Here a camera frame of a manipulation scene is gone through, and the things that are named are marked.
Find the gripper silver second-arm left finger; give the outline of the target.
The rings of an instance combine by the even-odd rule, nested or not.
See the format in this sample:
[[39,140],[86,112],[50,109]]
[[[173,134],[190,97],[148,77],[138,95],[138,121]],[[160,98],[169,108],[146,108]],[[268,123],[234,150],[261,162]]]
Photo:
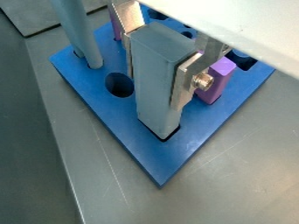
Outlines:
[[112,8],[116,22],[121,31],[121,44],[125,49],[126,75],[133,77],[130,33],[145,25],[140,3],[136,0],[126,0],[120,3],[110,0],[108,8]]

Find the gripper silver second-arm right finger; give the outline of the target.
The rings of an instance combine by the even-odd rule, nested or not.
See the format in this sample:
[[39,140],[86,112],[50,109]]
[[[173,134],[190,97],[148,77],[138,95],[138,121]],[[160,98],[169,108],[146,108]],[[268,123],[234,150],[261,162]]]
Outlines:
[[230,47],[198,33],[194,39],[194,54],[177,66],[172,84],[170,107],[180,111],[190,101],[196,88],[206,91],[213,83],[209,66],[230,51]]

